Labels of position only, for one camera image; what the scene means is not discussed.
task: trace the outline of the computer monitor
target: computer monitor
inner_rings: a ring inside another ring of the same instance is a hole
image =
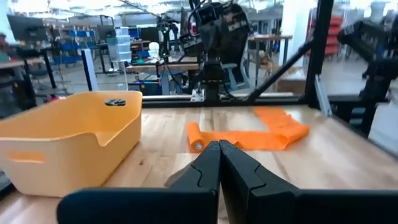
[[[139,29],[138,28],[129,28],[129,35],[132,38],[139,38]]]
[[[112,25],[97,25],[98,37],[106,40],[109,37],[116,37],[116,31]]]
[[[16,40],[46,41],[49,39],[42,19],[13,15],[7,15],[7,17]]]
[[[185,35],[188,32],[188,12],[181,7],[180,35]]]
[[[140,36],[142,40],[149,40],[151,42],[160,42],[159,30],[157,27],[141,28]]]

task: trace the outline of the pillar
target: pillar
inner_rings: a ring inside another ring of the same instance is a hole
[[[384,1],[374,1],[371,3],[371,16],[370,20],[379,23],[384,16],[384,8],[386,3]]]
[[[299,47],[307,39],[308,18],[310,15],[311,0],[285,0],[282,15],[282,25],[280,27],[282,35],[292,35],[287,49],[287,58],[289,59],[297,52]],[[285,42],[280,42],[279,65],[283,64]],[[298,60],[295,67],[303,66],[303,58]]]
[[[14,34],[11,31],[10,23],[8,22],[7,14],[10,12],[8,1],[0,1],[0,32],[7,35],[9,43],[15,43]]]

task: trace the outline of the orange towel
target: orange towel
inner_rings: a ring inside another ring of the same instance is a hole
[[[254,113],[268,126],[269,131],[200,131],[197,123],[188,123],[190,150],[202,152],[211,141],[224,139],[245,150],[280,151],[306,136],[310,129],[280,108],[258,107],[254,108]]]

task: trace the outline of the wooden table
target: wooden table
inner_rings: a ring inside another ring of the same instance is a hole
[[[252,35],[248,38],[249,41],[255,41],[256,42],[256,81],[255,85],[257,86],[258,83],[258,77],[259,77],[259,69],[260,69],[260,42],[263,41],[273,41],[273,40],[284,40],[285,41],[285,47],[284,47],[284,59],[283,63],[286,62],[287,60],[287,48],[289,45],[289,40],[292,39],[292,35],[273,35],[273,34],[258,34],[258,35]]]
[[[172,58],[169,57],[169,62],[177,62],[179,58]],[[156,59],[153,60],[148,60],[146,61],[146,64],[136,64],[136,65],[131,65],[126,68],[127,72],[153,72],[156,71],[156,66],[154,65],[156,63]],[[182,62],[192,62],[192,63],[174,63],[174,64],[169,64],[170,70],[198,70],[199,65],[197,63],[197,58],[196,57],[184,57],[182,59]],[[160,66],[159,70],[167,69],[165,65]]]
[[[43,63],[43,60],[41,58],[30,58],[30,59],[27,59],[26,61],[29,65]],[[23,65],[24,65],[23,60],[11,60],[9,62],[0,62],[0,69],[15,68],[15,67],[23,66]]]
[[[172,58],[169,57],[169,62],[178,62],[179,58]],[[159,67],[159,75],[160,75],[160,82],[162,83],[162,94],[163,95],[170,95],[170,85],[169,81],[170,75],[177,74],[180,72],[185,72],[185,71],[195,71],[199,69],[199,64],[197,62],[196,57],[184,57],[182,62],[185,63],[172,63],[166,65],[162,65]],[[153,75],[155,74],[156,71],[156,63],[157,59],[152,59],[146,61],[146,64],[136,64],[136,65],[131,65],[126,68],[127,72],[146,72],[146,73],[151,73]],[[181,78],[180,76],[176,76],[175,79],[181,83]],[[180,88],[177,89],[178,94],[182,93],[182,90]]]
[[[250,151],[264,167],[304,189],[398,189],[398,163],[332,118],[304,106],[286,112],[309,124],[310,134],[285,151]],[[161,187],[190,154],[185,124],[202,130],[265,130],[250,107],[145,109],[142,139],[105,183],[112,187]],[[56,224],[59,198],[15,192],[0,202],[0,223]]]

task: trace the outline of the equipment stand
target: equipment stand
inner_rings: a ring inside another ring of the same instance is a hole
[[[95,75],[93,57],[91,56],[90,49],[81,50],[81,60],[83,61],[83,66],[85,68],[88,91],[100,90],[97,84],[97,77]]]

